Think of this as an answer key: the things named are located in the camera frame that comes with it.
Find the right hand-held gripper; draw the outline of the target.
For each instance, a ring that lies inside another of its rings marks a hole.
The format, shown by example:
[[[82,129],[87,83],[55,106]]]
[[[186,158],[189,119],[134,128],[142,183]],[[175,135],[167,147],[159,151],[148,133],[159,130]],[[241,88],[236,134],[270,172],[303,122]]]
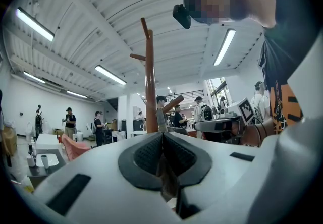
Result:
[[[193,128],[203,132],[207,141],[239,143],[255,113],[247,98],[221,109],[220,116],[212,120],[196,121]]]

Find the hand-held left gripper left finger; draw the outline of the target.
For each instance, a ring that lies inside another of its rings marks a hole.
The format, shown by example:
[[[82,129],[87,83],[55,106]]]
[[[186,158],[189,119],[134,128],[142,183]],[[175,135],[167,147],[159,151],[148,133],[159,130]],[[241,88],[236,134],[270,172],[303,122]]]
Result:
[[[64,217],[71,223],[181,223],[160,192],[138,189],[121,174],[121,153],[151,135],[104,145],[87,151],[49,175],[35,190],[42,203],[49,202],[76,175],[90,178]]]

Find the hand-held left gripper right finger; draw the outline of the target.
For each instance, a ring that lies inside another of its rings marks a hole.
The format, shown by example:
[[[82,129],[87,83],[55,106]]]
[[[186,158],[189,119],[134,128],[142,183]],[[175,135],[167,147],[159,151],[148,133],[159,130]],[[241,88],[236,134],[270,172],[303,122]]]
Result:
[[[260,148],[222,144],[165,133],[165,153],[176,167],[178,213],[164,223],[271,223],[268,196],[262,195],[275,138]]]

